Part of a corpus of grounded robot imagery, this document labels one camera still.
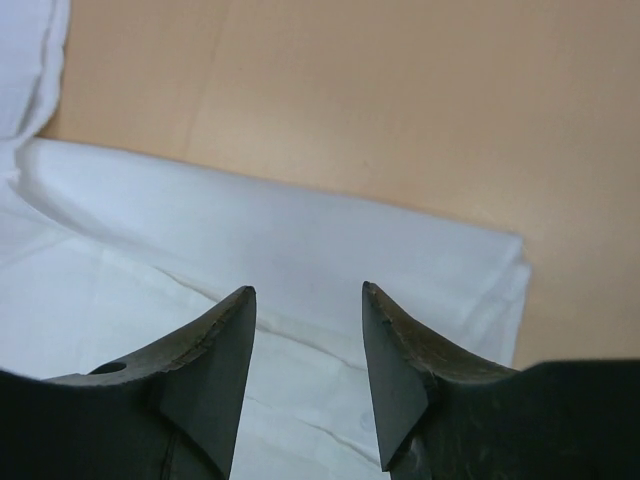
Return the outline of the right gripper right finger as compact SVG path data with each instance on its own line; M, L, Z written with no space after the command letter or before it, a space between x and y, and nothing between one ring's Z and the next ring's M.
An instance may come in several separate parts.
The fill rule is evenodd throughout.
M518 371L362 288L380 463L394 479L635 479L639 363L543 362Z

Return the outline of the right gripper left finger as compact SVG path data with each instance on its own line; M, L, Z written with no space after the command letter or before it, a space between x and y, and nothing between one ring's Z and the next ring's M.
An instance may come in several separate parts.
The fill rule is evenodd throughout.
M244 286L88 374L1 375L5 479L226 479L256 328Z

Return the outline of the white long sleeve shirt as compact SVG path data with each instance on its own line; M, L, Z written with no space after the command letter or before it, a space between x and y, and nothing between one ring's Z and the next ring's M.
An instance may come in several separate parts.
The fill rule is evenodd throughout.
M70 10L1 5L3 371L36 383L93 374L251 285L258 320L232 477L378 479L364 281L511 363L530 278L517 236L39 139Z

